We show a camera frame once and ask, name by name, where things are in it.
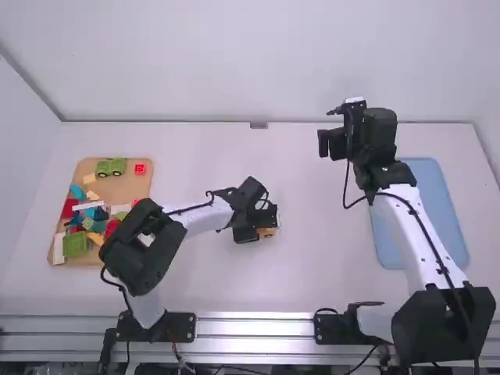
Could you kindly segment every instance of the toy car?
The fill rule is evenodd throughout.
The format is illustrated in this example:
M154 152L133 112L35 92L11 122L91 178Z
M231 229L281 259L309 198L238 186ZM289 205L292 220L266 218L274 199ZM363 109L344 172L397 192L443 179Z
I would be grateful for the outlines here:
M95 174L101 178L105 178L111 174L113 176L121 176L125 173L126 168L127 161L123 158L106 159L97 163Z

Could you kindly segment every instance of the blue mat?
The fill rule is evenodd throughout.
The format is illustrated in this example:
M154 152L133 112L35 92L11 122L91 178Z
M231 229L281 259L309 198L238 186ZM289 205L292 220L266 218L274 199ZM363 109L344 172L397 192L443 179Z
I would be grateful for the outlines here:
M464 269L469 264L469 252L463 240L459 220L453 209L441 167L434 159L401 160L410 166L415 175L423 206L443 245L456 265ZM370 216L380 264L390 270L402 270L404 268L402 257L386 223L371 208Z

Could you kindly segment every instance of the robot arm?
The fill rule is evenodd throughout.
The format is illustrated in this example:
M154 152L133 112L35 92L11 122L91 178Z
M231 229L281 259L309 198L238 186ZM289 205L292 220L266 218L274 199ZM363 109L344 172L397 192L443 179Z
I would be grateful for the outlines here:
M388 222L402 252L410 298L397 311L382 303L351 304L338 320L318 316L315 330L331 332L319 323L328 321L362 343L394 343L403 366L477 359L495 299L487 287L473 287L453 262L425 212L411 169L395 159L396 114L369 109L361 97L328 114L344 115L344 126L318 130L320 157L354 165L356 184ZM316 342L326 344L317 334Z
M104 267L125 287L133 317L144 330L155 326L165 313L159 283L185 239L230 227L234 241L246 243L258 241L263 230L269 237L277 227L277 205L253 177L239 188L207 195L209 202L182 209L142 199L101 247ZM256 208L259 201L264 201L259 206L265 208Z

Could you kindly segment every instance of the toy block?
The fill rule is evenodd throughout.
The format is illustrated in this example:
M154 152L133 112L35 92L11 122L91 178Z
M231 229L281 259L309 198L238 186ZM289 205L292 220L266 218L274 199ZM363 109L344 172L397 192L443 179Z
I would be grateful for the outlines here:
M125 216L128 214L128 212L118 212L115 214L115 217L119 220L119 221L123 221L123 219L125 219Z
M89 201L98 201L99 196L97 194L95 194L93 191L89 190L89 191L87 191L87 199Z
M132 209L132 205L127 203L126 205L112 205L110 208L110 214L116 215L117 213L121 213L122 211L129 212Z
M81 205L74 205L73 211L80 211L81 209L92 209L104 205L104 201L96 201L90 203L83 203Z
M95 221L92 224L92 228L90 229L90 232L95 232L95 233L104 233L106 231L107 223L105 221Z
M109 214L102 207L96 207L94 209L94 220L95 221L105 221L109 219Z
M94 220L91 219L90 217L86 217L84 219L84 222L81 224L86 230L90 230L92 226L94 225Z
M276 228L257 228L257 233L261 238L269 238L275 235Z
M83 225L76 225L75 227L71 227L70 228L70 233L73 234L73 233L77 233L77 232L83 232L85 231L85 228Z
M104 237L102 234L88 232L87 237L98 246L102 246L104 244Z
M95 178L95 173L89 173L84 176L84 185L89 185L95 182L97 179Z
M134 174L137 176L144 176L146 174L146 165L138 163L134 167Z
M73 218L73 207L78 204L78 199L68 198L62 207L61 219Z
M77 258L87 254L88 242L85 232L67 234L63 240L63 254L68 259Z
M54 246L52 246L53 266L66 263L66 258L64 258L64 244L63 244L64 236L66 236L66 233L56 233L54 236Z
M77 197L79 201L86 201L87 200L87 195L85 192L79 187L78 185L71 184L70 185L70 190L71 192Z
M108 227L106 228L106 233L104 234L104 238L107 240L119 225L120 221L118 219L111 220L108 223Z

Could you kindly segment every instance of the wooden tray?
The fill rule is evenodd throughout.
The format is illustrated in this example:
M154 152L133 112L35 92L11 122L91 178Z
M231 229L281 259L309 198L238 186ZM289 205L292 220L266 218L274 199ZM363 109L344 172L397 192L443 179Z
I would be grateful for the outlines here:
M153 175L153 162L150 159L127 159L127 169L122 176L108 176L106 178L97 177L95 182L85 185L83 176L95 172L97 163L103 159L106 158L86 158L81 160L75 169L71 184L80 186L84 189L84 191L91 190L96 193L100 200L104 201L108 212L111 205L132 203L135 199L147 198L149 196L149 188L151 187ZM134 167L136 163L146 165L146 173L144 175L138 176L134 174ZM74 198L69 191L69 187L67 198ZM64 223L67 221L69 220L60 219L57 223L54 234L64 232ZM53 246L54 240L52 239L52 243L47 254L48 263L51 265ZM66 263L58 265L57 267L102 266L102 262L98 256L99 249L100 246L91 243L91 247L86 255L79 258L66 259Z

